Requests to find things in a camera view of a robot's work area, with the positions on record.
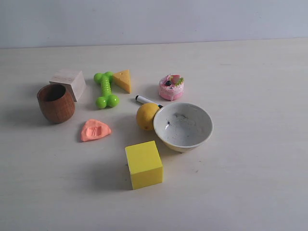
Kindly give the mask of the orange soft clay lump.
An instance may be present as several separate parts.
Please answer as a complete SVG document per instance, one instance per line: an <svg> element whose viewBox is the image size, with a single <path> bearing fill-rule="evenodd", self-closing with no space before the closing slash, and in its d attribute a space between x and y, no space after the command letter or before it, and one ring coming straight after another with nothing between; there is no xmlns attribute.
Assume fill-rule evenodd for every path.
<svg viewBox="0 0 308 231"><path fill-rule="evenodd" d="M110 127L96 119L86 121L81 129L80 139L82 142L101 139L112 133Z"/></svg>

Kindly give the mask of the white ceramic bowl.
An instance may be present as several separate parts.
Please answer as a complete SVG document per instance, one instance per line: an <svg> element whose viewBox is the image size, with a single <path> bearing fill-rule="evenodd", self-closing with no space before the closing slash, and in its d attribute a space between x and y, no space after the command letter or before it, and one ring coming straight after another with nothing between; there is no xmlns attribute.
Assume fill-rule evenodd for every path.
<svg viewBox="0 0 308 231"><path fill-rule="evenodd" d="M204 143L213 132L213 121L202 108L191 103L171 103L154 116L154 131L171 150L190 151Z"/></svg>

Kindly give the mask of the yellow foam cube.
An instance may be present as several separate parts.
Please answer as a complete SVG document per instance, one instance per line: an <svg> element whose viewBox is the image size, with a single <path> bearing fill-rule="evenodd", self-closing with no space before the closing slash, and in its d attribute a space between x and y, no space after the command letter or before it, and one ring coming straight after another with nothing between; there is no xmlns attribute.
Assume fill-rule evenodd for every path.
<svg viewBox="0 0 308 231"><path fill-rule="evenodd" d="M134 190L163 182L164 169L155 141L127 146L125 152Z"/></svg>

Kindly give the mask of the yellow lemon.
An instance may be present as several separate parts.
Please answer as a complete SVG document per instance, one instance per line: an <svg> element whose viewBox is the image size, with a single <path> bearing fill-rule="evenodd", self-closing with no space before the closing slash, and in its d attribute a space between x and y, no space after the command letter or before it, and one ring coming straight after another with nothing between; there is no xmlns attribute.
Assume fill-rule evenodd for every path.
<svg viewBox="0 0 308 231"><path fill-rule="evenodd" d="M159 109L155 103L146 103L140 106L136 114L138 126L146 131L154 130L154 116Z"/></svg>

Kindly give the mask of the light wooden cube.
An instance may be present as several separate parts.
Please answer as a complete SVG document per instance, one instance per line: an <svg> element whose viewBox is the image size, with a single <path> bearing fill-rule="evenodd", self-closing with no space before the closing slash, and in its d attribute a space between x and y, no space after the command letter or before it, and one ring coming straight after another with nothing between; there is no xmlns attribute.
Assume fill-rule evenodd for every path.
<svg viewBox="0 0 308 231"><path fill-rule="evenodd" d="M86 88L82 71L62 69L49 80L50 84L61 84L66 87L73 100L77 102Z"/></svg>

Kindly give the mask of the brown wooden cup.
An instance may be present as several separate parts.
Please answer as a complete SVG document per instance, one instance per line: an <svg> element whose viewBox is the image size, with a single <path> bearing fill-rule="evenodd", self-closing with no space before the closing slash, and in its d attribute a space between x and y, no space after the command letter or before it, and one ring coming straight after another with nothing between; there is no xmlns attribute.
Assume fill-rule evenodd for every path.
<svg viewBox="0 0 308 231"><path fill-rule="evenodd" d="M61 84L49 84L37 93L40 110L44 117L54 124L69 120L75 112L75 103Z"/></svg>

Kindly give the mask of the pink toy cake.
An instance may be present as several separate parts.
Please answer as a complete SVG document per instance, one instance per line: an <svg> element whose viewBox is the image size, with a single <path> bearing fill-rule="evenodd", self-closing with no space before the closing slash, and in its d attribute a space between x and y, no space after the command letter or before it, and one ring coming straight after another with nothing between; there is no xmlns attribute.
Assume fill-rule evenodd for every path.
<svg viewBox="0 0 308 231"><path fill-rule="evenodd" d="M184 78L180 75L167 75L159 81L158 94L169 101L183 96Z"/></svg>

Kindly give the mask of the yellow cheese wedge toy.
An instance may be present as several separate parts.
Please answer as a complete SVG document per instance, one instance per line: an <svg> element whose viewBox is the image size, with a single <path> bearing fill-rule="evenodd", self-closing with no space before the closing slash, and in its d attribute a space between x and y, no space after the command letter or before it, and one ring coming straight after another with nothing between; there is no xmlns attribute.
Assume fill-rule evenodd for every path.
<svg viewBox="0 0 308 231"><path fill-rule="evenodd" d="M131 93L131 78L128 69L114 73L113 82L127 93Z"/></svg>

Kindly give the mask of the green toy bone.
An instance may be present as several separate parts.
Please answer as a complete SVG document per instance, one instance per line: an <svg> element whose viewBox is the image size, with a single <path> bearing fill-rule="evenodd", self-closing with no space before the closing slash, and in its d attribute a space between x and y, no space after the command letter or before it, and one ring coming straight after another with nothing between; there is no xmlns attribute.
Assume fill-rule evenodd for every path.
<svg viewBox="0 0 308 231"><path fill-rule="evenodd" d="M96 106L99 109L104 109L106 107L115 107L119 104L119 98L112 94L111 83L113 81L113 72L106 73L96 73L94 75L95 83L99 84L101 87L102 95L97 98Z"/></svg>

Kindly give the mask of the white marker pen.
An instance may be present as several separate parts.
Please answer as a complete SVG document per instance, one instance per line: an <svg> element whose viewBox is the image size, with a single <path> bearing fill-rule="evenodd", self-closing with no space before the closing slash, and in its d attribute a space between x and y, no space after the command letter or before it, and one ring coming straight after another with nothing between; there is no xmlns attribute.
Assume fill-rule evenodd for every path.
<svg viewBox="0 0 308 231"><path fill-rule="evenodd" d="M145 98L145 97L143 97L143 96L140 96L140 95L137 95L137 96L135 97L135 100L136 100L137 102L141 103L141 104L154 103L154 104L156 104L159 108L162 108L162 107L163 107L162 105L160 105L160 104L158 104L158 103L156 103L156 102L154 102L154 101L151 101L151 100L149 100L149 99L147 99L147 98Z"/></svg>

